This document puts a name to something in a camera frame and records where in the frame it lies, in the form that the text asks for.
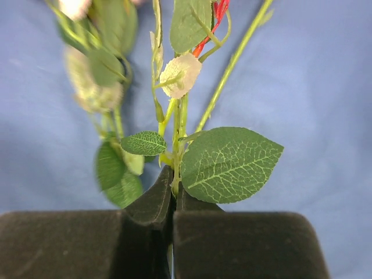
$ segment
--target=blue fabric backdrop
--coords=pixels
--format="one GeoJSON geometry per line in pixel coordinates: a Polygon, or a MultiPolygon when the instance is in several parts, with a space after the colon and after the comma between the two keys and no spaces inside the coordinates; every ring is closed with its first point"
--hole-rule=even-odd
{"type": "MultiPolygon", "coordinates": [[[[171,0],[163,0],[164,27],[171,0]]],[[[231,0],[231,38],[190,95],[187,130],[203,109],[259,0],[231,0]]],[[[0,212],[107,209],[92,169],[98,137],[74,103],[54,15],[42,0],[0,10],[0,212]]],[[[285,146],[270,181],[226,210],[290,210],[314,225],[333,278],[372,276],[372,2],[277,0],[254,35],[206,128],[244,126],[285,146]]],[[[149,80],[151,5],[139,10],[130,56],[135,84],[126,134],[157,129],[149,80]]],[[[222,25],[218,35],[226,32],[222,25]]],[[[165,60],[172,51],[165,36],[165,60]]],[[[159,92],[163,105],[167,98],[159,92]]],[[[159,168],[147,166],[151,185],[159,168]]]]}

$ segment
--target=blurry flower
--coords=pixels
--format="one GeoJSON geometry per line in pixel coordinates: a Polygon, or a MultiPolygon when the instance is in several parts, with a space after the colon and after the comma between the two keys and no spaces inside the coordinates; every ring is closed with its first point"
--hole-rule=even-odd
{"type": "Polygon", "coordinates": [[[67,72],[75,89],[75,100],[88,112],[109,112],[121,104],[123,86],[116,82],[112,87],[101,87],[94,83],[90,74],[88,58],[72,46],[66,46],[67,72]]]}
{"type": "Polygon", "coordinates": [[[59,9],[72,20],[80,20],[86,16],[92,0],[59,0],[59,9]]]}

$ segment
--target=green stem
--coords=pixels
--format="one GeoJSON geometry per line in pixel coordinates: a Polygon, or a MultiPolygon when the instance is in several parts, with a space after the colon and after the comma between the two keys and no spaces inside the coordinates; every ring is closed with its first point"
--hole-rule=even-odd
{"type": "Polygon", "coordinates": [[[230,76],[231,72],[233,71],[235,65],[237,64],[240,56],[242,55],[242,53],[245,49],[245,46],[247,45],[248,41],[252,37],[253,33],[256,31],[257,27],[259,26],[262,18],[265,16],[265,13],[268,10],[268,8],[270,7],[272,2],[273,2],[273,0],[265,0],[264,4],[260,8],[260,11],[258,12],[257,16],[253,20],[251,26],[248,28],[247,32],[245,33],[245,35],[243,37],[243,40],[241,41],[241,43],[238,46],[237,51],[231,57],[230,62],[228,64],[227,68],[225,69],[225,72],[224,72],[224,74],[223,74],[223,76],[220,80],[220,83],[218,84],[218,86],[216,88],[216,91],[214,92],[214,94],[212,96],[212,99],[210,100],[209,105],[208,105],[208,107],[207,107],[207,109],[206,109],[198,127],[195,130],[196,133],[203,130],[204,125],[207,122],[208,118],[210,117],[210,114],[212,113],[212,110],[214,109],[214,106],[216,105],[216,102],[217,102],[217,100],[218,100],[218,98],[219,98],[219,96],[222,92],[222,89],[224,88],[224,86],[226,84],[227,79],[229,78],[229,76],[230,76]]]}
{"type": "Polygon", "coordinates": [[[176,83],[178,80],[180,80],[180,78],[181,77],[179,75],[177,75],[176,77],[170,78],[170,79],[168,79],[167,81],[165,81],[163,83],[155,84],[155,89],[162,88],[164,86],[168,86],[170,84],[176,83]]]}
{"type": "Polygon", "coordinates": [[[114,121],[112,120],[112,116],[110,112],[106,112],[104,117],[106,118],[107,122],[109,123],[109,126],[111,128],[111,131],[115,131],[115,125],[114,121]]]}
{"type": "Polygon", "coordinates": [[[102,127],[99,125],[98,121],[96,120],[95,116],[93,113],[88,112],[88,116],[90,121],[93,123],[98,135],[100,138],[105,138],[106,137],[106,131],[102,129],[102,127]]]}
{"type": "Polygon", "coordinates": [[[174,112],[174,108],[175,108],[176,104],[177,104],[177,99],[172,98],[170,100],[169,105],[168,105],[168,109],[167,109],[167,113],[165,114],[164,121],[159,123],[158,133],[162,137],[164,137],[165,129],[168,125],[170,117],[172,116],[172,113],[174,112]]]}
{"type": "Polygon", "coordinates": [[[130,85],[133,81],[133,71],[132,71],[132,67],[130,66],[130,63],[129,61],[127,60],[127,58],[123,55],[121,57],[121,59],[123,60],[123,63],[126,67],[126,70],[127,70],[127,80],[128,80],[128,85],[130,85]]]}
{"type": "MultiPolygon", "coordinates": [[[[222,39],[221,45],[224,45],[224,43],[227,41],[227,39],[230,37],[230,34],[231,34],[231,16],[230,16],[230,12],[228,10],[226,11],[226,17],[227,17],[227,22],[228,22],[227,33],[226,33],[225,37],[222,39]]],[[[204,53],[199,58],[199,61],[201,63],[203,63],[210,55],[214,54],[220,48],[221,48],[220,46],[215,45],[212,49],[210,49],[206,53],[204,53]]]]}
{"type": "Polygon", "coordinates": [[[211,32],[211,30],[207,27],[207,25],[205,25],[203,23],[203,21],[199,18],[198,14],[196,13],[194,7],[190,7],[191,8],[191,13],[192,13],[192,16],[195,18],[195,20],[199,23],[199,25],[203,28],[203,30],[205,31],[205,33],[207,33],[208,37],[216,44],[218,45],[219,47],[222,46],[221,42],[219,41],[219,39],[211,32]]]}
{"type": "Polygon", "coordinates": [[[115,124],[116,124],[116,130],[117,130],[117,133],[119,134],[119,137],[124,138],[124,131],[123,131],[122,123],[121,123],[120,106],[117,106],[114,109],[114,119],[115,119],[115,124]]]}
{"type": "Polygon", "coordinates": [[[181,100],[177,100],[177,106],[174,110],[174,127],[173,127],[173,164],[174,164],[174,177],[171,184],[173,195],[178,195],[178,184],[180,182],[180,143],[178,138],[180,137],[180,122],[181,122],[181,100]]]}
{"type": "Polygon", "coordinates": [[[181,98],[180,137],[184,137],[186,135],[187,107],[188,107],[188,93],[181,98]]]}

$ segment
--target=green leaf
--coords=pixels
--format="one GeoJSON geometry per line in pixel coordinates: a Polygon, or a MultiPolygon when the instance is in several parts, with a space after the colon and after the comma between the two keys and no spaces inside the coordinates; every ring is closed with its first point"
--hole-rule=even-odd
{"type": "Polygon", "coordinates": [[[132,154],[155,156],[167,149],[167,143],[154,131],[143,131],[121,139],[121,147],[132,154]]]}
{"type": "Polygon", "coordinates": [[[93,49],[88,53],[90,72],[97,85],[111,87],[124,72],[123,66],[114,54],[107,50],[93,49]]]}
{"type": "Polygon", "coordinates": [[[114,187],[105,190],[104,193],[113,204],[120,208],[126,208],[142,195],[142,182],[138,176],[126,171],[121,181],[114,187]]]}
{"type": "Polygon", "coordinates": [[[186,150],[181,179],[194,198],[211,203],[244,200],[269,179],[284,147],[246,128],[202,133],[186,150]]]}
{"type": "Polygon", "coordinates": [[[174,0],[170,26],[170,43],[176,53],[184,53],[197,46],[207,36],[192,14],[192,8],[205,26],[212,22],[210,0],[174,0]]]}
{"type": "Polygon", "coordinates": [[[98,26],[102,32],[103,45],[115,56],[128,54],[137,35],[137,10],[131,1],[106,0],[98,15],[98,26]]]}
{"type": "Polygon", "coordinates": [[[124,162],[131,171],[136,176],[140,176],[144,172],[145,167],[145,157],[142,155],[131,154],[123,150],[124,162]]]}
{"type": "MultiPolygon", "coordinates": [[[[73,28],[74,22],[69,19],[67,16],[64,16],[66,21],[68,22],[68,26],[70,28],[73,28]]],[[[57,30],[59,33],[59,36],[61,37],[62,41],[67,44],[72,46],[73,48],[78,49],[82,53],[86,53],[86,50],[83,45],[81,45],[78,41],[76,41],[73,37],[69,36],[69,34],[66,32],[66,30],[62,27],[61,23],[59,20],[56,20],[56,25],[57,25],[57,30]]]]}
{"type": "Polygon", "coordinates": [[[103,191],[119,183],[126,170],[124,162],[110,141],[104,141],[99,147],[95,168],[99,185],[103,191]]]}

